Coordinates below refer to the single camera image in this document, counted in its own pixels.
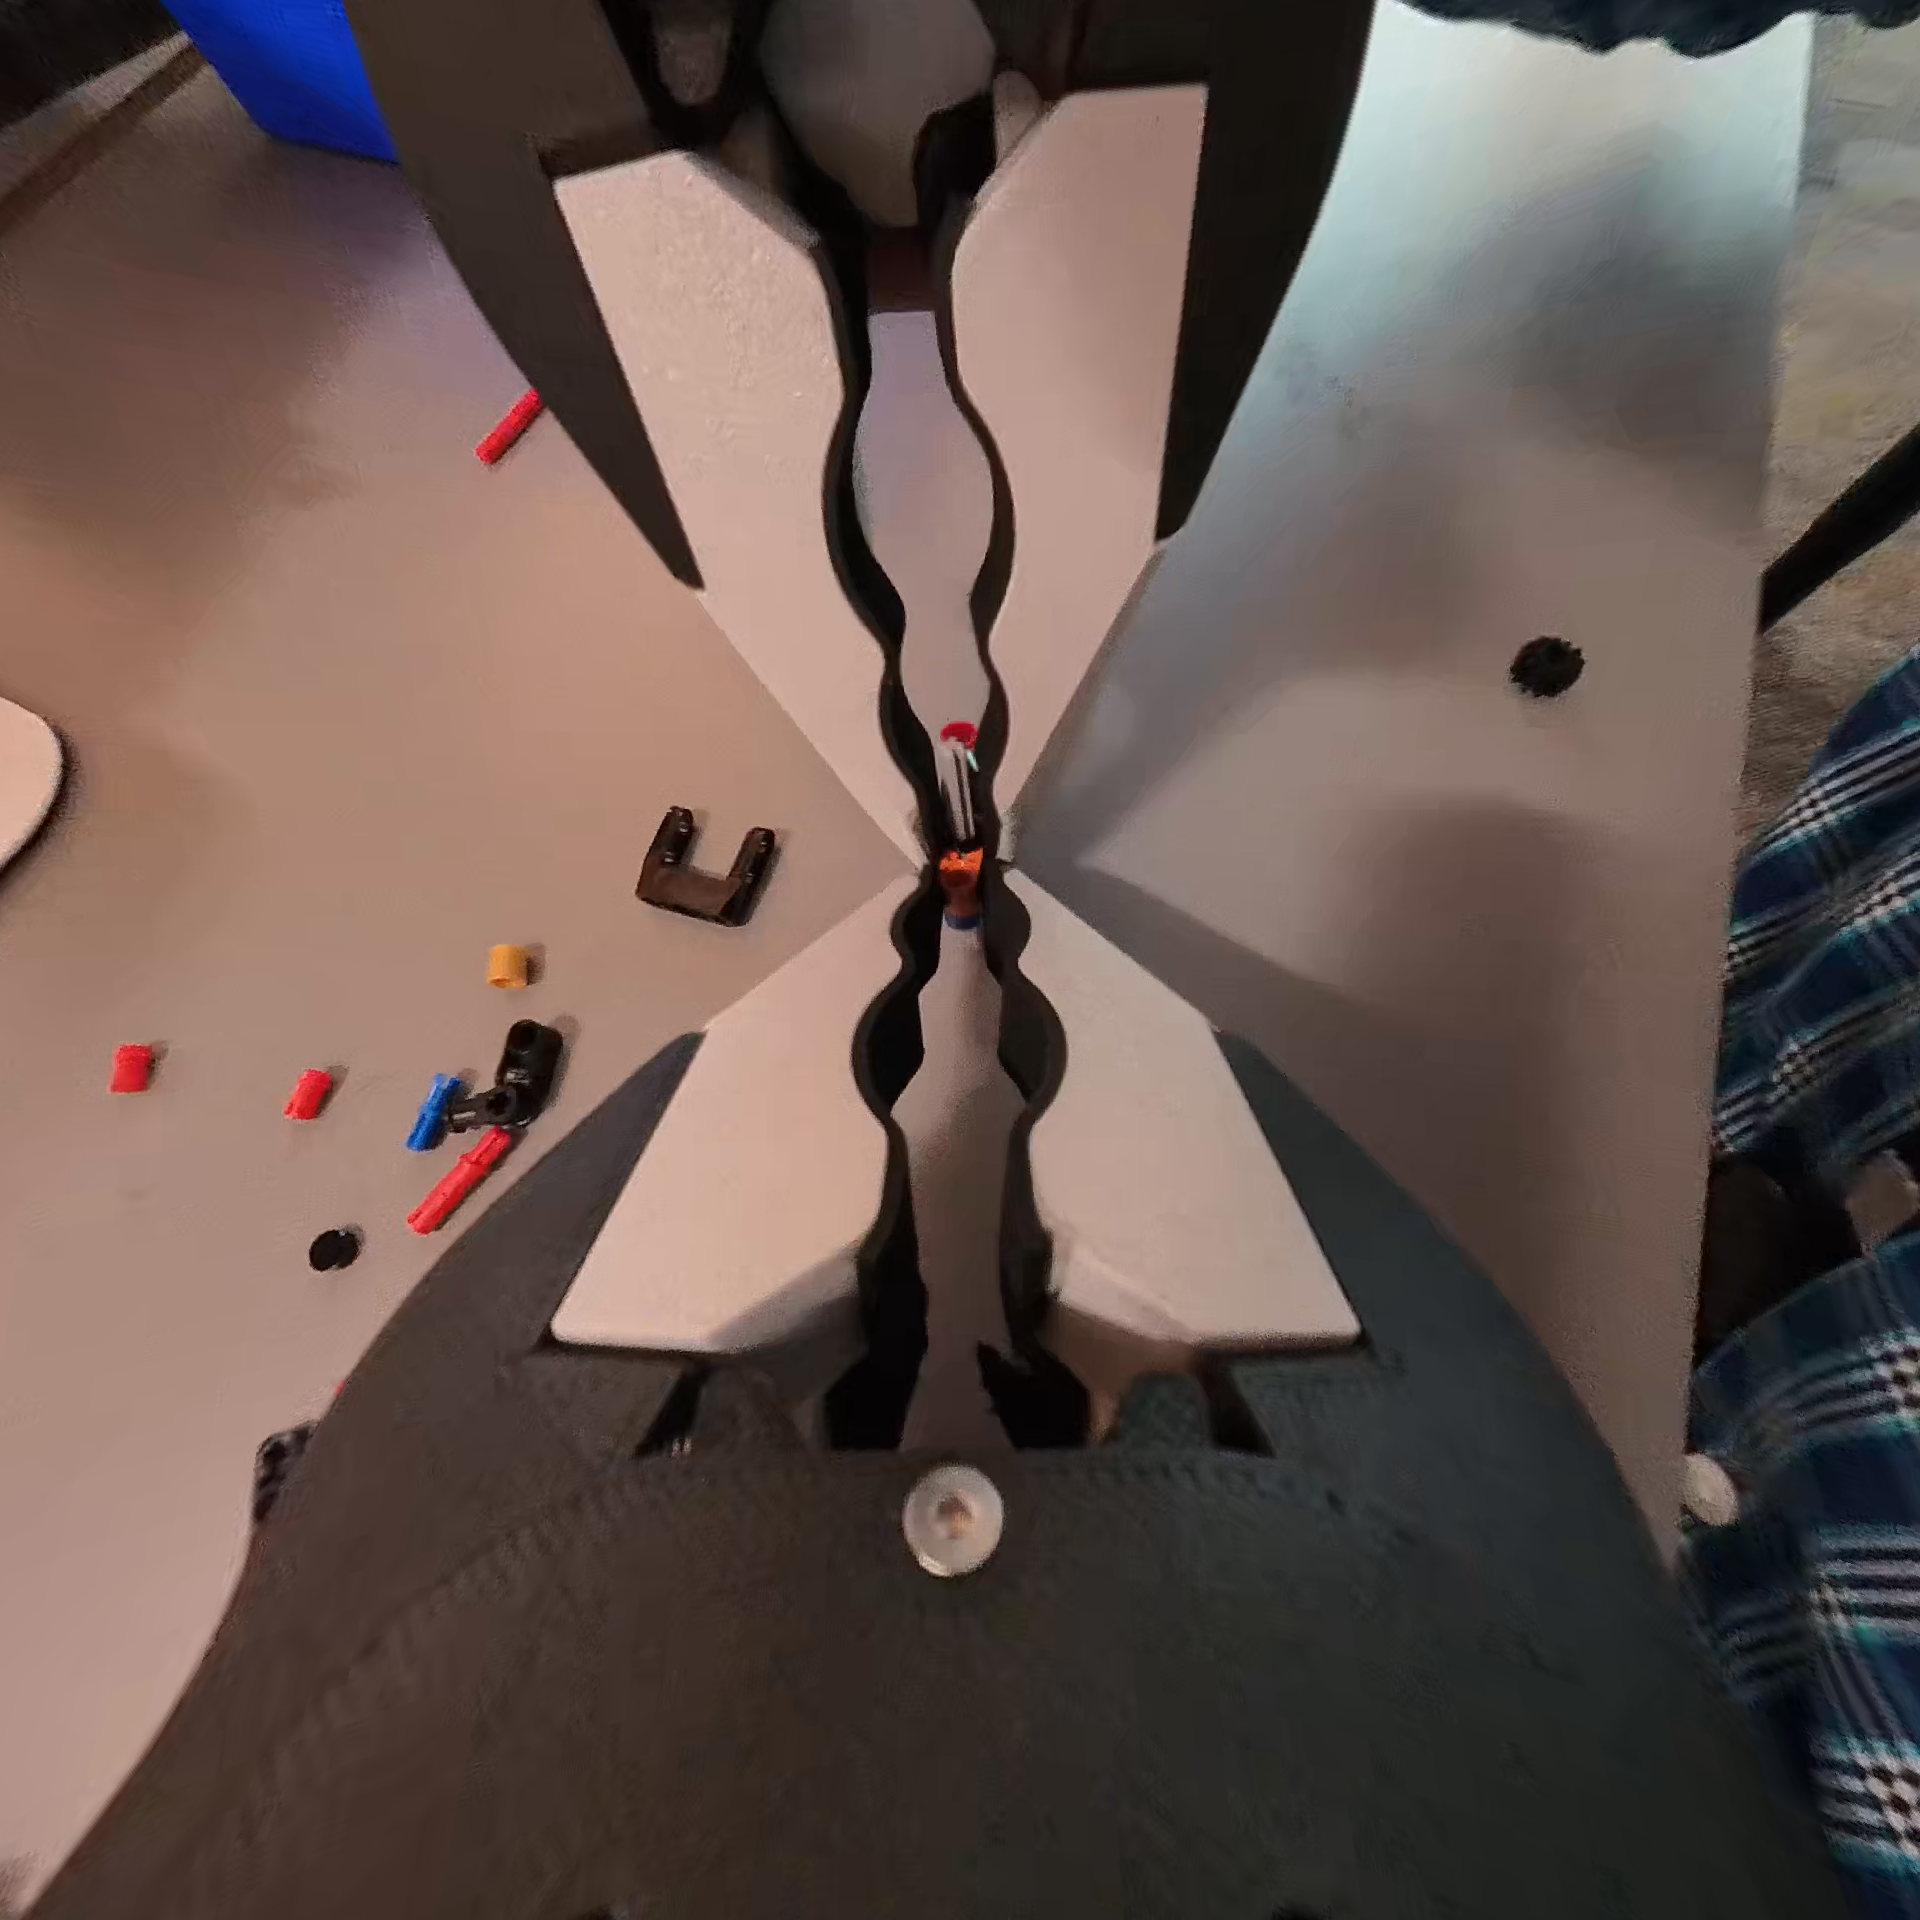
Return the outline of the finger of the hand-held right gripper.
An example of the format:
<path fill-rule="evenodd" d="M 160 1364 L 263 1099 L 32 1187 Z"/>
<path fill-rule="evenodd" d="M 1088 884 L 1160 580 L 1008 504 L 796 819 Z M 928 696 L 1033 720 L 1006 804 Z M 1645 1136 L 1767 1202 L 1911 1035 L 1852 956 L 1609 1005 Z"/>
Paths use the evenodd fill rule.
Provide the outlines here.
<path fill-rule="evenodd" d="M 950 266 L 961 395 L 998 455 L 1012 553 L 988 633 L 1006 700 L 991 779 L 1025 788 L 1153 564 L 1201 83 L 1074 91 L 977 192 Z"/>
<path fill-rule="evenodd" d="M 692 151 L 553 185 L 700 573 L 696 595 L 850 799 L 928 859 L 905 605 L 856 515 L 861 329 L 825 237 Z"/>

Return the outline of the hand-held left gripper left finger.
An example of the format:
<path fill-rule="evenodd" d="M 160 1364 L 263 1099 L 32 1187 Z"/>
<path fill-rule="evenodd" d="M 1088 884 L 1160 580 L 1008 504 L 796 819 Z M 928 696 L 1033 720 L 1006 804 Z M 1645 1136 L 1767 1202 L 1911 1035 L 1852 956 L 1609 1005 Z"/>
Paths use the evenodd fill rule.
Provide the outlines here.
<path fill-rule="evenodd" d="M 893 1450 L 928 1348 L 896 1120 L 922 1065 L 933 887 L 890 881 L 717 1012 L 548 1333 L 736 1364 L 833 1450 Z"/>

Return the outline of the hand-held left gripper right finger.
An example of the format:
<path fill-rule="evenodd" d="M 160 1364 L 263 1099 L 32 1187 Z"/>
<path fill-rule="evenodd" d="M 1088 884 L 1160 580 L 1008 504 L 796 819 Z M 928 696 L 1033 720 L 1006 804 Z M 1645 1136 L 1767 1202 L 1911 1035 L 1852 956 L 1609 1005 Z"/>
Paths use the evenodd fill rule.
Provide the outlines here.
<path fill-rule="evenodd" d="M 1140 1380 L 1221 1404 L 1240 1360 L 1354 1354 L 1357 1309 L 1212 1019 L 1031 879 L 993 871 L 983 901 L 1018 1112 L 1002 1340 L 975 1360 L 1014 1447 L 1094 1443 Z"/>

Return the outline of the small black lego assembly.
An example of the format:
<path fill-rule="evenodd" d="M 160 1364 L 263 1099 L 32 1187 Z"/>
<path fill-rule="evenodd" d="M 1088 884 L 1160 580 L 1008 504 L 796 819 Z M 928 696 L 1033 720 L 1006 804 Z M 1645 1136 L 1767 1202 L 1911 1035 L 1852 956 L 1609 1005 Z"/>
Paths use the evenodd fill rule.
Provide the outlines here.
<path fill-rule="evenodd" d="M 934 874 L 938 879 L 938 859 L 952 849 L 983 849 L 984 833 L 977 820 L 977 761 L 975 761 L 975 723 L 946 723 L 934 743 L 934 773 L 938 777 L 938 796 L 943 804 L 943 839 L 937 852 Z M 943 899 L 943 927 L 952 932 L 975 932 L 981 927 L 981 884 L 975 889 L 975 915 L 959 916 L 948 911 Z"/>

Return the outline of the black angled lego connector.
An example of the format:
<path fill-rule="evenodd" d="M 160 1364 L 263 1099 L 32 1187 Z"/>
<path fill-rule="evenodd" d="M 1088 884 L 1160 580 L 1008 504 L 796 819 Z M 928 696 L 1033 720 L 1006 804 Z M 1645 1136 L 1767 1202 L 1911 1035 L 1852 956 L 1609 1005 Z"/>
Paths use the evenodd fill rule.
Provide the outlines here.
<path fill-rule="evenodd" d="M 548 1107 L 564 1061 L 564 1039 L 553 1025 L 519 1019 L 510 1026 L 488 1085 L 453 1098 L 449 1135 L 519 1132 Z"/>

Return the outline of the red lego axle pin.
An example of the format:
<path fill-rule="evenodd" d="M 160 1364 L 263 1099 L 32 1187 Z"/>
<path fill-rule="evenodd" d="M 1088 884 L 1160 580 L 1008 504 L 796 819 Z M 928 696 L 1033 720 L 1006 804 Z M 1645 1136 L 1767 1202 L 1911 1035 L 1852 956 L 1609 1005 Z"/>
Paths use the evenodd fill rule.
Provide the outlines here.
<path fill-rule="evenodd" d="M 490 1177 L 493 1168 L 510 1156 L 513 1141 L 513 1129 L 502 1125 L 493 1125 L 479 1135 L 406 1213 L 406 1229 L 415 1236 L 440 1232 Z"/>

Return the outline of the plain blue parts bin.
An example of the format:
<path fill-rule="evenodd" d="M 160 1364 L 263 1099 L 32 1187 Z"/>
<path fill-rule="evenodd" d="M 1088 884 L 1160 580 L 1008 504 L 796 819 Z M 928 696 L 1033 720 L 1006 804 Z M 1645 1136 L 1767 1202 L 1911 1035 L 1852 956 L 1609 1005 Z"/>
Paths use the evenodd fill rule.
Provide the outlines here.
<path fill-rule="evenodd" d="M 165 3 L 272 138 L 397 162 L 344 3 Z"/>

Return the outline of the person in blue plaid shirt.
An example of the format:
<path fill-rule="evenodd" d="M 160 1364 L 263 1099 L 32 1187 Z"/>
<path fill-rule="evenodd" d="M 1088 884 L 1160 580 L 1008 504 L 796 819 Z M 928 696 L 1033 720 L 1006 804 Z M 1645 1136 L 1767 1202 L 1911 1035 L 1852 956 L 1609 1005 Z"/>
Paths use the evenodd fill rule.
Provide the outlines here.
<path fill-rule="evenodd" d="M 1735 874 L 1681 1596 L 1852 1915 L 1918 1915 L 1918 660 L 1841 714 Z"/>

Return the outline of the white book stand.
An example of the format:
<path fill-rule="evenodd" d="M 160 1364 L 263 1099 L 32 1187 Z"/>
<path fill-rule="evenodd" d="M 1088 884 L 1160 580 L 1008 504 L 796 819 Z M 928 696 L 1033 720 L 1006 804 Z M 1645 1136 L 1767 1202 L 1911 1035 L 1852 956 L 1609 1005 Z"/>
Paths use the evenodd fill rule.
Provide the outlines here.
<path fill-rule="evenodd" d="M 63 794 L 63 743 L 53 723 L 2 700 L 2 874 L 48 826 Z"/>

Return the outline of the black chair leg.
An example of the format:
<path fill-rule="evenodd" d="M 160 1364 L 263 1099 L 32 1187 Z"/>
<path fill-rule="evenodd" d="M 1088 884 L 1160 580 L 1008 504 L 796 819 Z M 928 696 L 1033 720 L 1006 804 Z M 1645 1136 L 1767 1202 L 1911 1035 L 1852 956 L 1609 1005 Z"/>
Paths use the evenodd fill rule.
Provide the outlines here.
<path fill-rule="evenodd" d="M 1764 568 L 1757 633 L 1769 633 L 1834 573 L 1879 549 L 1916 515 L 1918 427 L 1911 427 Z"/>

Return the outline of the black u-shaped lego frame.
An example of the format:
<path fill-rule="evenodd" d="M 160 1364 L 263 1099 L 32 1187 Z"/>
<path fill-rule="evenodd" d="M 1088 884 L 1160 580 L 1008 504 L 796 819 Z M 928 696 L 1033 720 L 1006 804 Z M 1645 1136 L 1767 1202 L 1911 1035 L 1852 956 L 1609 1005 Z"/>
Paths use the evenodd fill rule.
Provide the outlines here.
<path fill-rule="evenodd" d="M 692 863 L 694 839 L 692 809 L 670 808 L 642 857 L 636 899 L 692 922 L 726 929 L 744 927 L 777 863 L 777 833 L 767 828 L 746 831 L 724 874 L 701 871 Z"/>

